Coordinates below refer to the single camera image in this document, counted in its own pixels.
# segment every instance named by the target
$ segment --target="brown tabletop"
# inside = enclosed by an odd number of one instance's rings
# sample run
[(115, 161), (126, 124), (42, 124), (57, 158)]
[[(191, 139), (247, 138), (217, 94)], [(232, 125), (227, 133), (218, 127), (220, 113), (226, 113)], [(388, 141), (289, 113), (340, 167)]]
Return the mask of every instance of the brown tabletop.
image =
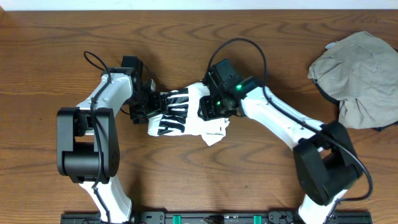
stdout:
[[(57, 111), (83, 101), (100, 82), (84, 50), (109, 66), (138, 55), (158, 89), (170, 91), (200, 80), (224, 41), (247, 37), (267, 55), (271, 90), (327, 123), (337, 108), (307, 79), (308, 67), (327, 44), (361, 30), (398, 48), (398, 11), (0, 12), (0, 223), (59, 223), (64, 212), (97, 211), (56, 165)], [(224, 57), (244, 76), (261, 78), (250, 45), (230, 45), (216, 61)], [(147, 125), (122, 113), (116, 126), (118, 176), (139, 208), (265, 211), (302, 203), (292, 151), (249, 118), (231, 118), (227, 136), (211, 147), (199, 136), (149, 136)], [(369, 210), (375, 223), (396, 223), (398, 127), (349, 134), (374, 193), (338, 209)], [(347, 196), (367, 187), (363, 177)]]

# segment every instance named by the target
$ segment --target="folded cloth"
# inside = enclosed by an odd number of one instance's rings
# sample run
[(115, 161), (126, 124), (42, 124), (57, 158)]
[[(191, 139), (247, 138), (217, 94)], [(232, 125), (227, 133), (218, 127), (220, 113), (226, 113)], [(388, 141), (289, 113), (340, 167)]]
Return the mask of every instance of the folded cloth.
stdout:
[(398, 121), (398, 53), (368, 32), (328, 45), (308, 78), (340, 104), (347, 128), (379, 128)]
[(210, 94), (207, 86), (194, 83), (182, 90), (164, 93), (169, 113), (149, 119), (148, 134), (151, 136), (201, 135), (207, 145), (220, 141), (226, 135), (228, 118), (204, 121), (200, 118), (199, 100)]

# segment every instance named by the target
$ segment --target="wooden surface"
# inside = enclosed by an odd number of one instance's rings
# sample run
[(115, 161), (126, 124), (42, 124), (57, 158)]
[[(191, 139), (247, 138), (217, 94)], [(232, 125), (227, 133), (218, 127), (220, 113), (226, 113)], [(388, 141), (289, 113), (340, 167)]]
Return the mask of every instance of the wooden surface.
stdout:
[[(307, 79), (326, 44), (366, 30), (398, 48), (397, 11), (118, 11), (7, 12), (0, 20), (0, 223), (59, 223), (64, 212), (96, 211), (89, 195), (56, 166), (55, 116), (98, 85), (83, 58), (109, 66), (138, 55), (159, 90), (203, 77), (213, 51), (247, 37), (265, 51), (269, 86), (282, 100), (324, 122), (336, 108)], [(261, 77), (259, 54), (234, 44), (228, 58), (243, 75)], [(116, 118), (124, 191), (139, 207), (188, 210), (297, 208), (303, 199), (292, 152), (248, 118), (231, 118), (227, 136), (208, 147), (199, 136), (151, 137), (146, 125)], [(349, 131), (374, 179), (367, 201), (339, 209), (370, 210), (375, 223), (397, 223), (398, 127)], [(347, 196), (367, 189), (362, 178)]]

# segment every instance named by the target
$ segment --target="green strip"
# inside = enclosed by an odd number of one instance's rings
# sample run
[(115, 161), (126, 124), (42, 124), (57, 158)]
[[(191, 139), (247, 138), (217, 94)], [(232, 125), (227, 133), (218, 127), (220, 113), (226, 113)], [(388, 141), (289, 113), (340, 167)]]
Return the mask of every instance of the green strip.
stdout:
[(181, 216), (180, 215), (173, 216), (173, 224), (181, 224)]
[(261, 224), (261, 216), (260, 215), (255, 215), (253, 217), (254, 224)]

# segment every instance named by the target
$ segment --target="white wall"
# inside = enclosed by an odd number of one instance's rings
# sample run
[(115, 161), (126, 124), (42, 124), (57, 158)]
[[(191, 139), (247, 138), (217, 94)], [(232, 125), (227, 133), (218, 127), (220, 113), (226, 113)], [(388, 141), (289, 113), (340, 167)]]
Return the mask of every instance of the white wall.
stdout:
[(398, 0), (0, 0), (5, 11), (398, 9)]

